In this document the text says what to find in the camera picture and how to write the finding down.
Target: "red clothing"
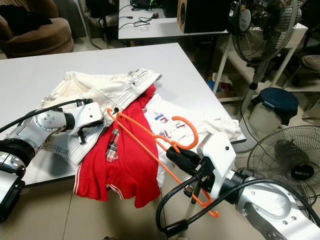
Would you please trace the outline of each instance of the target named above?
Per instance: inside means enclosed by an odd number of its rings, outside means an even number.
[[[156,88],[150,86],[123,113],[151,131],[142,108],[152,98]],[[155,156],[156,142],[138,126],[119,118]],[[108,200],[107,187],[121,199],[135,196],[134,206],[141,208],[160,195],[157,182],[158,163],[152,159],[116,122],[98,139],[85,156],[75,177],[74,194],[81,197]]]

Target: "orange plastic hanger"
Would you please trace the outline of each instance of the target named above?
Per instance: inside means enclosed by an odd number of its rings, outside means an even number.
[[[119,122],[119,117],[122,117],[122,118],[125,118],[126,120],[134,123],[135,125],[139,126],[142,130],[144,130],[147,134],[149,134],[150,136],[152,136],[152,138],[154,139],[154,141],[164,150],[164,151],[167,151],[167,149],[165,148],[165,146],[163,146],[157,139],[162,139],[164,140],[165,142],[169,143],[176,152],[180,153],[179,148],[181,149],[185,149],[185,150],[190,150],[192,148],[194,148],[197,144],[198,144],[198,141],[199,141],[199,136],[198,136],[198,133],[197,133],[197,130],[196,128],[193,126],[193,124],[188,121],[187,119],[185,119],[184,117],[181,117],[181,116],[173,116],[172,117],[172,120],[180,120],[182,122],[184,122],[185,124],[187,124],[191,130],[192,130],[192,133],[194,135],[194,140],[193,142],[188,145],[188,146],[184,146],[184,145],[181,145],[180,143],[178,143],[177,141],[171,141],[169,140],[168,138],[162,136],[162,135],[156,135],[156,134],[153,134],[152,132],[150,132],[147,128],[145,128],[144,126],[142,126],[139,122],[135,121],[134,119],[130,118],[129,116],[121,113],[121,112],[117,112],[116,113],[116,116],[114,117],[112,115],[112,109],[111,108],[108,108],[107,110],[107,113],[108,115],[127,133],[129,134],[129,136],[131,136],[138,145],[140,145],[154,160],[156,160],[179,184],[181,184],[182,182],[179,180],[179,178],[177,178],[168,168],[166,165],[164,165],[162,163],[162,161],[160,161],[141,141],[139,141],[139,139],[137,139],[124,125],[122,125],[120,122]],[[194,194],[192,194],[192,197],[203,207],[205,208],[206,206],[208,206],[210,203],[212,203],[212,199],[210,197],[210,195],[202,190],[204,192],[204,195],[207,197],[208,199],[208,202],[202,202],[199,198],[197,198]],[[209,211],[208,212],[211,216],[213,217],[216,217],[218,218],[219,217],[219,212],[217,210],[213,212]]]

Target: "brown armchair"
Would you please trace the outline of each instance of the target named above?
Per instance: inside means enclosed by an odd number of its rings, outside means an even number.
[[[22,35],[14,36],[7,21],[0,16],[0,49],[7,58],[69,53],[74,47],[69,23],[59,17],[53,0],[1,0],[0,5],[22,6],[29,12],[51,19],[52,24],[42,25]]]

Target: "electric fan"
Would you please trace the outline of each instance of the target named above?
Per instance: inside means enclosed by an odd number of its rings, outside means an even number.
[[[247,168],[258,178],[281,181],[310,200],[320,195],[320,127],[289,127],[262,139]]]
[[[269,61],[289,42],[299,18],[298,0],[239,0],[229,19],[232,41],[241,59],[258,65],[241,107],[247,109]]]

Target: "blue container lid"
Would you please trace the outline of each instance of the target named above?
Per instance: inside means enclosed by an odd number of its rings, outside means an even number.
[[[275,112],[295,112],[299,106],[298,99],[291,92],[276,87],[263,89],[259,99],[263,105]]]

